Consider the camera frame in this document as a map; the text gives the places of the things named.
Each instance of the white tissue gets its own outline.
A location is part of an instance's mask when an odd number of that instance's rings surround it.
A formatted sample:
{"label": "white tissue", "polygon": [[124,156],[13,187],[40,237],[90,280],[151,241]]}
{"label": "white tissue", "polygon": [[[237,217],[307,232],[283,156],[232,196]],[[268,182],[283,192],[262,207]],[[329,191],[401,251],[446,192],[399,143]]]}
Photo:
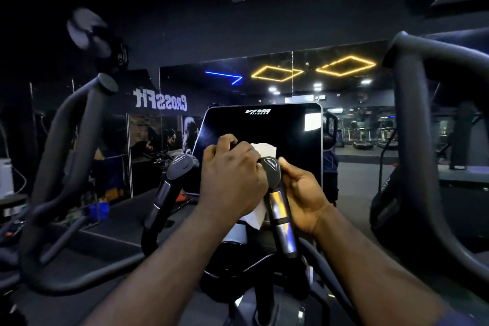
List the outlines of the white tissue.
{"label": "white tissue", "polygon": [[[261,157],[265,157],[265,156],[276,157],[277,155],[277,147],[274,147],[271,144],[252,143],[251,145],[254,147],[255,150],[258,151],[258,153],[260,153]],[[265,220],[265,214],[266,214],[266,207],[265,207],[265,202],[262,199],[258,204],[258,206],[250,214],[245,215],[243,218],[241,218],[241,220],[248,223],[254,229],[259,230],[263,224],[263,221]]]}

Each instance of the viva fitness logo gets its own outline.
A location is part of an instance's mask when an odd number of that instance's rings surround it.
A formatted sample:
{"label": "viva fitness logo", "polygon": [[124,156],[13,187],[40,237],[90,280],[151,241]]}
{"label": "viva fitness logo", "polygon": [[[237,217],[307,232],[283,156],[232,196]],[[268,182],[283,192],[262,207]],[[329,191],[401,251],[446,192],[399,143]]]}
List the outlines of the viva fitness logo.
{"label": "viva fitness logo", "polygon": [[136,96],[136,107],[148,107],[149,102],[151,108],[155,110],[187,111],[187,97],[183,94],[179,97],[162,93],[155,94],[155,91],[151,89],[136,89],[132,94]]}
{"label": "viva fitness logo", "polygon": [[249,115],[268,115],[271,108],[266,108],[263,110],[246,110],[246,113]]}

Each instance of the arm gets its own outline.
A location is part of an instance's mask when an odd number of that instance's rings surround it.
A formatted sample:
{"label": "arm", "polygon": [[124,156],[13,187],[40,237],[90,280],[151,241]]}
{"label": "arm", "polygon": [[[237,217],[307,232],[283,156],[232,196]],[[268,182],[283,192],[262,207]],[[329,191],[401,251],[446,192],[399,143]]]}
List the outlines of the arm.
{"label": "arm", "polygon": [[84,326],[175,325],[217,246],[268,188],[260,154],[226,135],[202,161],[199,205],[85,321]]}
{"label": "arm", "polygon": [[329,204],[314,176],[280,159],[296,226],[321,245],[366,326],[432,326],[442,300]]}

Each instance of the gym floor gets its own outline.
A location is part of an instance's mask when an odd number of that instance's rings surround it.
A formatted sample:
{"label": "gym floor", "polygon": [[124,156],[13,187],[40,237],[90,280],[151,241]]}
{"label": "gym floor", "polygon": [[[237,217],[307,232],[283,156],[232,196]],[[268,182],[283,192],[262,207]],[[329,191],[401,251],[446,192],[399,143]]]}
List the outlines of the gym floor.
{"label": "gym floor", "polygon": [[[384,166],[383,181],[385,181],[394,168]],[[341,162],[338,170],[338,209],[367,237],[378,244],[368,222],[370,202],[376,194],[378,186],[378,165],[355,164]],[[118,204],[111,210],[110,218],[99,226],[90,229],[95,235],[104,235],[118,240],[139,245],[141,235],[141,221],[149,211],[149,207],[156,195],[156,190],[148,191],[131,201]],[[169,236],[192,211],[192,206],[187,206],[177,212],[172,219],[173,227],[165,229],[163,236]],[[72,277],[87,270],[106,265],[105,262],[94,257],[80,255],[69,249],[65,249],[60,257],[48,266],[49,272],[56,276]],[[489,309],[480,299],[472,293],[460,288],[456,284],[443,278],[422,276],[431,287],[441,293],[443,297],[454,307],[469,309],[476,315],[480,322],[489,320]],[[31,326],[75,326],[82,322],[83,318],[117,286],[123,277],[112,280],[106,284],[88,290],[82,294],[51,298],[35,294],[21,286],[13,295],[19,308],[26,315]],[[340,310],[340,306],[333,298],[327,299],[331,309],[331,325],[351,325],[346,314]],[[319,308],[315,300],[310,300],[307,307]],[[210,300],[205,294],[196,289],[191,303],[181,319],[180,325],[220,325],[227,316],[227,305],[218,304]],[[319,319],[309,319],[307,324],[320,325]]]}

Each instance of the left hand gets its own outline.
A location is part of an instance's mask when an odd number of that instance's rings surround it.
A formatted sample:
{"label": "left hand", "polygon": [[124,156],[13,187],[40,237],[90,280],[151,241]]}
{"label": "left hand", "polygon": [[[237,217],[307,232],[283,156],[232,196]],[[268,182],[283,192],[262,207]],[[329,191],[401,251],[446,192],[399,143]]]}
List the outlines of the left hand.
{"label": "left hand", "polygon": [[260,154],[232,134],[204,150],[199,205],[222,224],[235,224],[253,211],[268,190]]}

